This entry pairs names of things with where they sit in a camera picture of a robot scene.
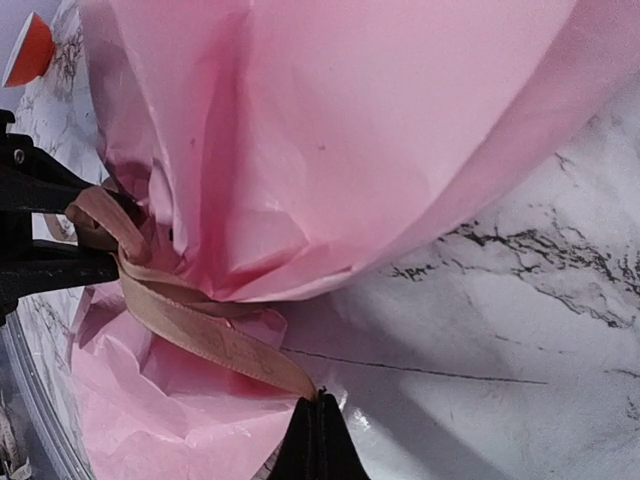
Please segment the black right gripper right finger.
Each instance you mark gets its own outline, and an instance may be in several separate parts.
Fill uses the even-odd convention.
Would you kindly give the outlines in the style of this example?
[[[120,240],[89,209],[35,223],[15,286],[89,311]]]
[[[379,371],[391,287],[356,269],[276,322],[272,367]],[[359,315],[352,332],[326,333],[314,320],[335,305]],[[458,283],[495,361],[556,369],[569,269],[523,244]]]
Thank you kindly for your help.
[[[317,404],[317,477],[369,480],[334,395],[320,392]]]

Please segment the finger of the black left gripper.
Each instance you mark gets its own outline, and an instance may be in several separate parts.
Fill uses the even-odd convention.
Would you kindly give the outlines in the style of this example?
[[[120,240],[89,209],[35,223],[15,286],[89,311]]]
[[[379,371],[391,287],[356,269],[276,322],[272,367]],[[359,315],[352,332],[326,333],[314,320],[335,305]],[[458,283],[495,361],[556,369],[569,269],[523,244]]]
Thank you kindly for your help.
[[[36,293],[102,284],[119,278],[107,252],[34,240],[1,246],[1,304]]]
[[[1,219],[62,214],[81,192],[96,187],[37,147],[1,147]]]

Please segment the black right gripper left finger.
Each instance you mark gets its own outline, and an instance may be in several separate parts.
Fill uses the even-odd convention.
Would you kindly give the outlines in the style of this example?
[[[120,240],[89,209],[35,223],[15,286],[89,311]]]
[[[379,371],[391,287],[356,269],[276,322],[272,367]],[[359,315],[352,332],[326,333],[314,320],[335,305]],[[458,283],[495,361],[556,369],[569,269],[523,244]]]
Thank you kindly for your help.
[[[275,457],[255,479],[312,480],[317,478],[317,425],[315,402],[298,400],[289,426]]]

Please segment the beige raffia ribbon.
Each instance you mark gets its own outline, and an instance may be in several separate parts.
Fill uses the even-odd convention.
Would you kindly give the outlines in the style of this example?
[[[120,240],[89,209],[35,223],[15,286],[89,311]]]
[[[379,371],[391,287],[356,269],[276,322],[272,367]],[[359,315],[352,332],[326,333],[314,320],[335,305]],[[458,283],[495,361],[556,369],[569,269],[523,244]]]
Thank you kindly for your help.
[[[249,333],[259,325],[284,332],[286,321],[274,309],[215,302],[181,278],[150,268],[150,246],[112,191],[83,189],[64,214],[80,246],[115,261],[127,308],[147,329],[229,370],[310,401],[316,398],[316,387],[301,367]]]

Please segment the pink wrapping paper sheet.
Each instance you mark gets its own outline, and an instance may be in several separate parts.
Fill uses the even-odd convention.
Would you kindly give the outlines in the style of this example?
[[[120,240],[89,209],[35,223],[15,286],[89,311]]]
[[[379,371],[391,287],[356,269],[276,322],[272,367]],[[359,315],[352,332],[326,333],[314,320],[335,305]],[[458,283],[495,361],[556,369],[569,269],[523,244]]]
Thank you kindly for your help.
[[[374,479],[639,475],[635,1],[83,1],[154,266]]]

